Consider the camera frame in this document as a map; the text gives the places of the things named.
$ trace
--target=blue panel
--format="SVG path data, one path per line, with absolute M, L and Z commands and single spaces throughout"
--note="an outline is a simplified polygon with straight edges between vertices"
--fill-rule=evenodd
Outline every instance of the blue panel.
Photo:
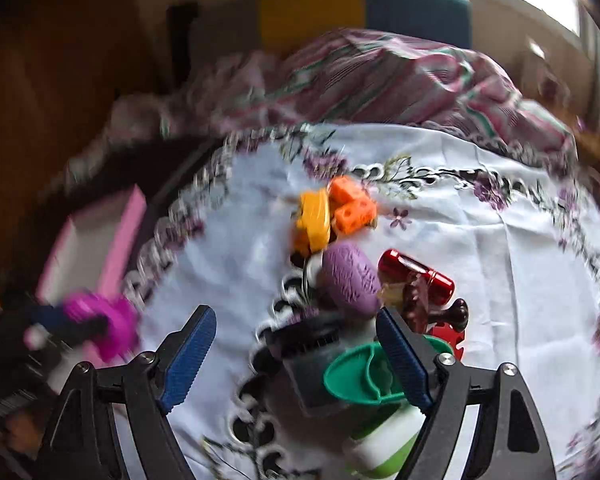
M 206 352 L 216 337 L 216 313 L 208 309 L 187 337 L 164 377 L 164 393 L 158 399 L 163 413 L 184 402 Z
M 471 48 L 469 0 L 365 0 L 366 28 Z
M 428 413 L 433 406 L 433 399 L 427 388 L 426 370 L 385 308 L 376 318 L 376 332 L 409 404 Z

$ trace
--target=embroidered tablecloth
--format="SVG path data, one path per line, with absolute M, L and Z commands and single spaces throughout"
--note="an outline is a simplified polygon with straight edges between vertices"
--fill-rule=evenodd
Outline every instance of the embroidered tablecloth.
M 340 445 L 359 410 L 303 418 L 284 374 L 267 382 L 254 370 L 258 334 L 294 302 L 283 280 L 294 272 L 298 195 L 343 173 L 378 201 L 376 229 L 352 237 L 373 262 L 396 248 L 456 282 L 454 297 L 470 308 L 463 362 L 519 366 L 558 477 L 595 462 L 600 211 L 589 194 L 440 131 L 323 124 L 231 134 L 126 279 L 127 296 L 145 307 L 141 350 L 179 330 L 200 303 L 218 316 L 193 387 L 168 417 L 196 477 L 350 478 Z M 467 409 L 449 479 L 461 476 L 476 415 Z M 143 478 L 122 416 L 118 429 L 131 478 Z

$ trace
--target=blue gripper pad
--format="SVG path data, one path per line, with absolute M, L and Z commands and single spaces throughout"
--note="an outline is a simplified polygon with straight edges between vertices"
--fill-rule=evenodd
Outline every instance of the blue gripper pad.
M 184 402 L 215 337 L 216 313 L 207 308 L 166 370 L 164 392 L 158 399 L 164 414 Z
M 427 413 L 433 406 L 433 399 L 429 395 L 426 371 L 385 309 L 376 317 L 376 333 L 391 368 L 400 379 L 404 396 L 411 406 Z

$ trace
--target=pink box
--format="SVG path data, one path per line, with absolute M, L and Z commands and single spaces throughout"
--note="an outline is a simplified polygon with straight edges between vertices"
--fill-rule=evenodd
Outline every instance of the pink box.
M 38 282 L 38 301 L 59 304 L 87 289 L 112 298 L 146 209 L 138 186 L 70 215 L 62 227 Z

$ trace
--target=orange toy block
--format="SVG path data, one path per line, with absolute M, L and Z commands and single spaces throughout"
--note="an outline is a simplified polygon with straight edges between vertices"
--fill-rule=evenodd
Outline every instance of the orange toy block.
M 359 183 L 348 176 L 337 176 L 329 184 L 329 196 L 338 205 L 368 198 Z
M 336 209 L 334 214 L 336 228 L 343 234 L 349 235 L 371 224 L 377 214 L 376 203 L 368 196 L 353 200 Z

